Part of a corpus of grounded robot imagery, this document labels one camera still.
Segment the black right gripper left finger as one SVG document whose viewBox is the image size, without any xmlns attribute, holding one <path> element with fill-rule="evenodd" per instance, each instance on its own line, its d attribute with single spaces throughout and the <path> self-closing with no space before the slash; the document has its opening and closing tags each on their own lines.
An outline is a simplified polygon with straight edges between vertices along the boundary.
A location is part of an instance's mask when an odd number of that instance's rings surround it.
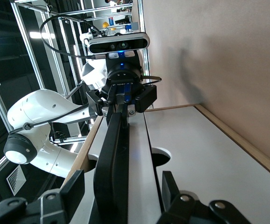
<svg viewBox="0 0 270 224">
<path fill-rule="evenodd" d="M 61 189 L 36 201 L 11 197 L 0 202 L 0 224 L 69 224 L 85 193 L 84 172 L 77 170 Z"/>
</svg>

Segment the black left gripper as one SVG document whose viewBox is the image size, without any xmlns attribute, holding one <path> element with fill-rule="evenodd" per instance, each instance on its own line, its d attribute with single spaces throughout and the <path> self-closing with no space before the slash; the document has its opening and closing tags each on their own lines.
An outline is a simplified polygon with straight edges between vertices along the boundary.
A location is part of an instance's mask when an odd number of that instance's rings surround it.
<svg viewBox="0 0 270 224">
<path fill-rule="evenodd" d="M 134 111 L 143 113 L 156 99 L 157 86 L 144 86 L 141 83 L 141 66 L 124 62 L 115 64 L 108 72 L 105 86 L 99 90 L 86 92 L 89 106 L 94 112 L 111 117 L 114 103 L 123 103 L 122 128 L 128 127 L 128 106 L 134 105 Z"/>
</svg>

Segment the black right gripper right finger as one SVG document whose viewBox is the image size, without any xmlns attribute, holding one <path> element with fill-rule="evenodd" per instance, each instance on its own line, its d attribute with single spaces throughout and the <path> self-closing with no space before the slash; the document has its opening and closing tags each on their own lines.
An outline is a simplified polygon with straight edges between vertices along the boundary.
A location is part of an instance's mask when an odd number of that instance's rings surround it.
<svg viewBox="0 0 270 224">
<path fill-rule="evenodd" d="M 170 171 L 162 173 L 162 201 L 164 212 L 157 224 L 251 224 L 228 201 L 213 200 L 206 206 L 193 193 L 180 192 Z"/>
</svg>

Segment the black metal drawer handle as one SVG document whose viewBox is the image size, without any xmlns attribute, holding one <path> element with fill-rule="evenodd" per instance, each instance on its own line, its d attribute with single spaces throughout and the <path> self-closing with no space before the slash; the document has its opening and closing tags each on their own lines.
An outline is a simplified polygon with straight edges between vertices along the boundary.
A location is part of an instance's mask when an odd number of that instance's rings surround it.
<svg viewBox="0 0 270 224">
<path fill-rule="evenodd" d="M 114 113 L 94 173 L 89 224 L 128 223 L 129 138 L 128 123 Z"/>
</svg>

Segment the light wooden drawer cabinet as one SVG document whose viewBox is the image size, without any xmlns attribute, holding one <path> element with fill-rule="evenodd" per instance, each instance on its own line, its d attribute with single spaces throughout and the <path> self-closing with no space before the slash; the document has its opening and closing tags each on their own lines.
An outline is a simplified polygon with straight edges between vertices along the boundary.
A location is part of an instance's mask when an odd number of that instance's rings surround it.
<svg viewBox="0 0 270 224">
<path fill-rule="evenodd" d="M 245 138 L 231 129 L 228 125 L 218 119 L 214 114 L 208 111 L 205 107 L 200 104 L 191 104 L 191 105 L 178 105 L 170 107 L 162 107 L 155 109 L 147 109 L 146 112 L 155 112 L 155 111 L 164 111 L 177 108 L 193 107 L 197 109 L 204 117 L 211 121 L 217 128 L 219 128 L 223 133 L 225 133 L 233 142 L 235 142 L 241 149 L 243 149 L 247 154 L 249 154 L 254 160 L 256 160 L 261 166 L 263 166 L 267 171 L 270 172 L 270 158 L 262 153 L 258 148 L 249 143 Z M 67 183 L 69 178 L 73 175 L 76 170 L 84 170 L 84 172 L 89 171 L 89 158 L 88 153 L 92 146 L 93 140 L 97 134 L 97 131 L 103 120 L 102 116 L 98 116 L 96 119 L 92 130 L 89 132 L 86 140 L 84 141 L 73 166 L 66 177 L 64 184 Z"/>
</svg>

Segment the white air vent grille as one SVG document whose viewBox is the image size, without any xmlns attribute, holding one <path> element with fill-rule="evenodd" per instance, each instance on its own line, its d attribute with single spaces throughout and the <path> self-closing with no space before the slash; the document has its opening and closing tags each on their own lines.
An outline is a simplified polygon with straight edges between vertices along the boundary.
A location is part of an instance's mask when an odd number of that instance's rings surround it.
<svg viewBox="0 0 270 224">
<path fill-rule="evenodd" d="M 26 182 L 25 175 L 20 165 L 18 165 L 6 178 L 6 181 L 12 191 L 13 196 L 15 196 L 22 186 Z"/>
</svg>

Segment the aluminium profile frame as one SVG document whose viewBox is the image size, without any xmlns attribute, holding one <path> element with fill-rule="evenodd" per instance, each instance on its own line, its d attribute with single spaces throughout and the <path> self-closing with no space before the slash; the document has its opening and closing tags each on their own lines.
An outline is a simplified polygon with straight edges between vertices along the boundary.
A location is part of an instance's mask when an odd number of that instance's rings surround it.
<svg viewBox="0 0 270 224">
<path fill-rule="evenodd" d="M 64 26 L 63 26 L 63 22 L 61 21 L 61 18 L 62 17 L 72 17 L 73 15 L 79 15 L 79 14 L 85 14 L 85 13 L 91 13 L 91 12 L 97 12 L 97 11 L 104 11 L 106 9 L 110 9 L 110 8 L 120 8 L 120 7 L 134 7 L 134 3 L 132 4 L 124 4 L 124 6 L 120 5 L 120 6 L 115 6 L 115 7 L 94 7 L 94 8 L 91 8 L 91 9 L 82 9 L 82 10 L 76 10 L 76 11 L 72 11 L 72 12 L 65 12 L 65 13 L 56 13 L 56 12 L 48 12 L 48 7 L 47 7 L 47 10 L 44 9 L 44 6 L 37 6 L 37 5 L 33 5 L 31 4 L 30 2 L 37 2 L 39 0 L 10 0 L 10 4 L 11 4 L 11 7 L 12 7 L 12 10 L 13 10 L 13 13 L 14 13 L 14 16 L 16 18 L 16 22 L 17 22 L 17 25 L 19 27 L 19 30 L 21 32 L 21 36 L 23 38 L 23 41 L 24 41 L 24 44 L 25 44 L 25 47 L 26 47 L 26 50 L 27 50 L 27 53 L 28 53 L 28 56 L 29 56 L 29 59 L 30 59 L 30 62 L 32 64 L 32 67 L 33 67 L 33 70 L 34 70 L 34 73 L 35 73 L 35 76 L 36 76 L 36 79 L 37 79 L 37 82 L 38 82 L 38 85 L 40 87 L 40 89 L 43 89 L 45 88 L 45 85 L 44 85 L 44 82 L 43 82 L 43 79 L 42 79 L 42 75 L 41 75 L 41 72 L 40 72 L 40 69 L 39 69 L 39 66 L 38 66 L 38 63 L 37 63 L 37 60 L 35 58 L 35 54 L 34 54 L 34 51 L 33 51 L 33 48 L 32 48 L 32 45 L 30 43 L 30 38 L 27 34 L 27 30 L 26 30 L 26 27 L 25 27 L 25 24 L 24 24 L 24 21 L 22 19 L 22 16 L 21 16 L 21 12 L 19 10 L 19 7 L 24 7 L 24 8 L 27 8 L 27 9 L 30 9 L 30 10 L 34 10 L 34 11 L 38 11 L 40 12 L 41 16 L 42 16 L 42 20 L 43 20 L 43 23 L 44 21 L 47 19 L 46 15 L 49 17 L 50 14 L 53 15 L 53 16 L 56 16 L 56 19 L 59 19 L 59 24 L 60 24 L 60 27 L 61 27 L 61 32 L 62 32 L 62 37 L 64 38 L 64 43 L 65 43 L 65 47 L 66 47 L 66 51 L 68 52 L 68 54 L 70 54 L 70 51 L 69 51 L 69 45 L 68 45 L 68 41 L 67 41 L 67 35 L 65 33 L 65 29 L 64 29 Z M 135 0 L 135 4 L 136 4 L 136 7 L 137 7 L 137 12 L 133 12 L 133 14 L 138 14 L 138 24 L 139 24 L 139 30 L 140 32 L 145 32 L 145 20 L 144 20 L 144 10 L 143 10 L 143 0 Z M 47 25 L 44 25 L 45 26 L 45 30 L 46 30 L 46 33 L 48 34 L 48 41 L 49 41 L 49 44 L 50 46 L 54 46 L 53 44 L 53 41 L 52 41 L 52 38 L 50 36 L 50 29 L 48 27 L 48 24 Z M 76 76 L 76 71 L 73 67 L 73 61 L 72 61 L 72 56 L 68 56 L 68 59 L 69 59 L 69 63 L 70 63 L 70 68 L 71 68 L 71 71 L 73 73 L 73 77 L 74 77 L 74 81 L 75 81 L 75 87 L 72 91 L 68 92 L 69 88 L 68 86 L 65 85 L 65 81 L 64 81 L 64 73 L 61 72 L 61 69 L 60 69 L 60 65 L 58 62 L 58 58 L 56 56 L 56 53 L 57 52 L 54 52 L 54 50 L 52 50 L 51 54 L 53 56 L 53 59 L 54 59 L 54 62 L 55 62 L 55 66 L 56 66 L 56 70 L 58 72 L 58 76 L 59 76 L 59 82 L 61 84 L 61 87 L 62 87 L 62 91 L 63 91 L 63 96 L 66 98 L 66 99 L 71 99 L 71 96 L 77 92 L 77 90 L 79 90 L 79 88 L 81 87 L 82 84 L 85 84 L 84 81 L 80 81 L 80 83 L 77 82 L 77 76 Z M 149 71 L 149 55 L 148 55 L 148 51 L 147 50 L 143 50 L 143 62 L 144 62 L 144 73 L 146 75 L 150 75 L 150 71 Z M 1 95 L 0 95 L 0 116 L 1 116 L 1 119 L 5 125 L 5 128 L 8 132 L 10 132 L 13 128 L 12 126 L 9 124 L 8 120 L 7 120 L 7 110 L 6 110 L 6 107 L 5 107 L 5 104 L 1 98 Z M 9 163 L 10 161 L 7 159 L 6 156 L 3 156 L 1 159 L 0 159 L 0 172 L 1 170 Z"/>
</svg>

